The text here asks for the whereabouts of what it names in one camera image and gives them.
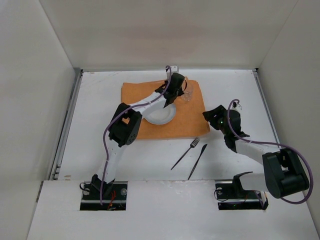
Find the white wall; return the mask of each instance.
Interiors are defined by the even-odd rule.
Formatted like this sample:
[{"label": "white wall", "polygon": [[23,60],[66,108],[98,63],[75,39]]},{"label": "white wall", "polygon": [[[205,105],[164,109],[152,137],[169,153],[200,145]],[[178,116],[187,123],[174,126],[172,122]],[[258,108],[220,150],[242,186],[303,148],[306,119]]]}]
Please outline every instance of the white wall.
[{"label": "white wall", "polygon": [[40,0],[72,65],[260,66],[297,0]]},{"label": "white wall", "polygon": [[280,141],[298,148],[313,170],[308,201],[320,231],[320,1],[299,0],[259,68]]},{"label": "white wall", "polygon": [[26,239],[74,71],[38,0],[0,1],[0,239]]}]

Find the white table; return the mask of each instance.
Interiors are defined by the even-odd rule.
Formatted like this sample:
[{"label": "white table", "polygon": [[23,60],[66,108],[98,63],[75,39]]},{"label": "white table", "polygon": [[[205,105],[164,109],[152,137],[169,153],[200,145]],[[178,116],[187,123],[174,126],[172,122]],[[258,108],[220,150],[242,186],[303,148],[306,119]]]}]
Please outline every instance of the white table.
[{"label": "white table", "polygon": [[[251,70],[181,69],[180,73],[199,82],[207,111],[220,104],[227,107],[238,98],[243,131],[253,139],[275,141]],[[59,180],[44,183],[28,240],[318,239],[306,203],[290,205],[268,194],[266,212],[218,210],[214,180],[246,171],[260,173],[263,167],[229,150],[222,133],[213,129],[173,171],[170,168],[191,139],[136,140],[124,152],[116,174],[117,181],[129,181],[126,211],[79,211],[79,183],[89,181],[105,159],[102,135],[120,103],[123,82],[157,81],[165,76],[164,71],[83,75]],[[187,179],[204,143],[208,147],[193,180],[168,181]],[[289,199],[302,197],[297,193]]]},{"label": "white table", "polygon": [[[232,99],[238,98],[242,105],[243,131],[253,139],[275,141],[251,70],[180,69],[180,73],[199,82],[207,111],[221,104],[227,107]],[[103,131],[121,102],[124,82],[141,83],[165,77],[164,70],[84,73],[58,179],[89,181],[105,160]],[[229,150],[223,134],[213,128],[201,137],[197,148],[189,151],[183,161],[170,171],[191,141],[136,140],[124,152],[116,180],[185,180],[204,143],[208,147],[191,179],[230,179],[247,171],[263,171],[263,167],[254,160]]]}]

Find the glass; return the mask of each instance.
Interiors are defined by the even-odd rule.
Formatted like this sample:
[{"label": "glass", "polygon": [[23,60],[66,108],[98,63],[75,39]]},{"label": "glass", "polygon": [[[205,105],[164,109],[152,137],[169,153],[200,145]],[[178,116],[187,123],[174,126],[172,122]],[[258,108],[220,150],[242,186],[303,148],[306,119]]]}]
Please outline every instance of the glass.
[{"label": "glass", "polygon": [[192,93],[194,92],[194,86],[192,86],[191,81],[186,77],[182,84],[183,95],[181,98],[189,102],[192,99]]}]

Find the orange towel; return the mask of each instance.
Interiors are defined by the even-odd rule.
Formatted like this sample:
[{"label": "orange towel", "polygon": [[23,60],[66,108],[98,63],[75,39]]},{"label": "orange towel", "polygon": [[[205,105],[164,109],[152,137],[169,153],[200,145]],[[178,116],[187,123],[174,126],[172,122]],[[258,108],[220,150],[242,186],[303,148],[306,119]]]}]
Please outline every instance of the orange towel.
[{"label": "orange towel", "polygon": [[[188,80],[193,86],[192,99],[184,101],[177,97],[174,101],[176,114],[167,124],[154,125],[143,119],[140,125],[138,139],[170,139],[197,137],[210,131],[208,122],[202,113],[205,111],[205,104],[199,84],[195,80]],[[125,82],[121,89],[121,101],[126,104],[133,104],[148,97],[164,83],[151,81],[143,83]]]}]

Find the white plate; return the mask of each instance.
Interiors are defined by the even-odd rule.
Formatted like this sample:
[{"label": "white plate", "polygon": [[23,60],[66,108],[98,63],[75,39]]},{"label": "white plate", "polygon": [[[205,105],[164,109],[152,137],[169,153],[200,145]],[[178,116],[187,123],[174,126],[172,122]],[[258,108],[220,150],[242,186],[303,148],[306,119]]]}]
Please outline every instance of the white plate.
[{"label": "white plate", "polygon": [[156,110],[145,117],[145,119],[155,125],[163,125],[169,123],[176,115],[176,105],[174,103],[169,106]]}]

